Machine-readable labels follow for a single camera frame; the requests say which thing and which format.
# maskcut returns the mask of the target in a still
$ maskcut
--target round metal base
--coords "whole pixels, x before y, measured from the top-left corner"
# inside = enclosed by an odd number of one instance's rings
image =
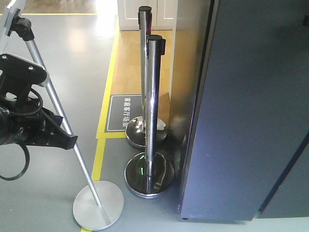
[[[158,118],[156,127],[156,142],[161,143],[168,134],[168,128],[164,121]],[[143,117],[132,119],[126,127],[126,137],[129,142],[138,148],[145,148],[145,131],[143,130]]]
[[[174,169],[160,153],[154,156],[154,175],[146,175],[145,153],[133,157],[126,165],[125,180],[129,190],[142,198],[155,198],[172,184]]]
[[[112,182],[98,181],[94,185],[102,205],[97,206],[89,186],[86,186],[75,198],[73,214],[81,227],[90,231],[101,231],[118,220],[124,207],[124,197],[118,186]]]

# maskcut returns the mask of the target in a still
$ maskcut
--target wooden floor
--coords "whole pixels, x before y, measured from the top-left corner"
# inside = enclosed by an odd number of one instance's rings
[[[169,74],[172,31],[152,31],[167,40],[165,55],[161,57],[159,118],[169,120]],[[141,94],[140,32],[120,31],[111,94]]]

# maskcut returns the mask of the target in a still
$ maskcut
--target tripod stand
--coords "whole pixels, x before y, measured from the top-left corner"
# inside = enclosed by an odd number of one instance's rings
[[[46,69],[34,41],[31,22],[19,17],[25,2],[25,0],[13,0],[5,8],[0,23],[0,26],[2,26],[0,28],[0,51],[4,50],[9,42],[11,32],[15,31],[25,41],[33,61]],[[47,78],[40,86],[46,88],[56,113],[63,117],[62,127],[64,131],[73,134],[51,79]],[[108,181],[93,183],[78,144],[75,144],[74,152],[88,182],[88,186],[80,191],[74,201],[73,214],[75,220],[80,226],[88,230],[103,230],[113,225],[120,217],[124,205],[122,192],[115,184]]]

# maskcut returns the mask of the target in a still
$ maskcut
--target cabinet panel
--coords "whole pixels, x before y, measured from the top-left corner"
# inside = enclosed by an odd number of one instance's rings
[[[308,8],[306,0],[220,0],[181,217],[251,220],[308,133],[309,31],[302,25]],[[190,8],[184,10],[188,17]],[[176,37],[181,42],[186,38]],[[175,52],[178,58],[189,59]]]
[[[278,188],[260,218],[309,217],[309,146]]]

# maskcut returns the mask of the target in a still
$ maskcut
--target black bracket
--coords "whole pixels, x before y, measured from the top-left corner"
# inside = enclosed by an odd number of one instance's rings
[[[18,10],[12,20],[12,24],[10,27],[9,36],[12,31],[15,31],[20,38],[24,41],[31,41],[34,40],[34,34],[31,29],[31,21],[27,18],[21,18],[18,16]]]
[[[303,25],[305,27],[309,27],[309,16],[308,15],[305,15]]]

